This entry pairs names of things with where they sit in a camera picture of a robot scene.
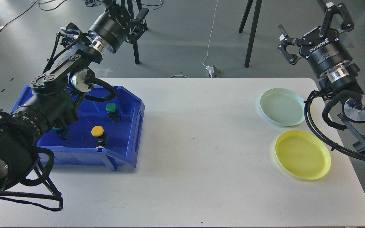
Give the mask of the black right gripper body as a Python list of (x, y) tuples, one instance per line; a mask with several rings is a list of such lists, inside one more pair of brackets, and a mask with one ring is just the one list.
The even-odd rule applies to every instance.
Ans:
[(301, 46), (299, 53), (306, 59), (316, 78), (325, 77), (326, 71), (340, 63), (352, 61), (352, 56), (339, 40), (339, 32), (335, 29), (328, 29), (321, 38), (320, 28), (315, 27), (303, 38), (311, 41), (312, 46)]

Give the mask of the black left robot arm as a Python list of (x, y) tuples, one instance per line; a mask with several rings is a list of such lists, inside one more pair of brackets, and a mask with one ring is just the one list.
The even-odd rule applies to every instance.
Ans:
[(103, 0), (105, 11), (87, 33), (69, 23), (56, 34), (55, 45), (43, 73), (32, 80), (32, 97), (11, 113), (0, 111), (0, 200), (61, 211), (62, 194), (49, 175), (54, 165), (51, 150), (37, 146), (44, 133), (78, 121), (83, 100), (107, 102), (117, 92), (96, 78), (90, 63), (100, 63), (105, 51), (116, 53), (123, 42), (131, 43), (139, 64), (137, 40), (148, 29), (140, 0), (133, 14), (131, 0)]

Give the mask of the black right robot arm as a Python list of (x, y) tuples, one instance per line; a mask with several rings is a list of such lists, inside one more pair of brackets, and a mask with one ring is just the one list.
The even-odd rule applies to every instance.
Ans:
[[(343, 32), (354, 29), (354, 22), (344, 3), (323, 6), (323, 24), (315, 27), (302, 38), (291, 38), (282, 25), (278, 50), (289, 64), (295, 65), (300, 58), (306, 59), (316, 78), (320, 79), (319, 91), (312, 91), (304, 101), (304, 116), (312, 133), (332, 150), (365, 161), (365, 136), (353, 123), (365, 123), (365, 93), (356, 77), (360, 69), (352, 63), (352, 57), (339, 39)], [(332, 128), (348, 129), (357, 139), (354, 150), (347, 149), (324, 135), (311, 116), (311, 104), (316, 97), (327, 100), (322, 118)]]

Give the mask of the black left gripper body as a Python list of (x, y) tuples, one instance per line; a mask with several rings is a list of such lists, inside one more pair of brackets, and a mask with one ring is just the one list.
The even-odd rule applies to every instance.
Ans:
[(131, 15), (124, 6), (112, 6), (97, 18), (90, 27), (89, 36), (100, 36), (110, 47), (110, 53), (116, 53), (127, 36), (126, 22), (129, 22)]

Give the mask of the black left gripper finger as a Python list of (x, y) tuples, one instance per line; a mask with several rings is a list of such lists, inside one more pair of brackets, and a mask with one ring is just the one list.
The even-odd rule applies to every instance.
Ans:
[(145, 28), (145, 17), (148, 14), (148, 8), (142, 8), (135, 19), (126, 22), (126, 29), (129, 30), (127, 41), (137, 41), (147, 30)]
[(125, 0), (103, 0), (103, 4), (110, 15), (126, 14)]

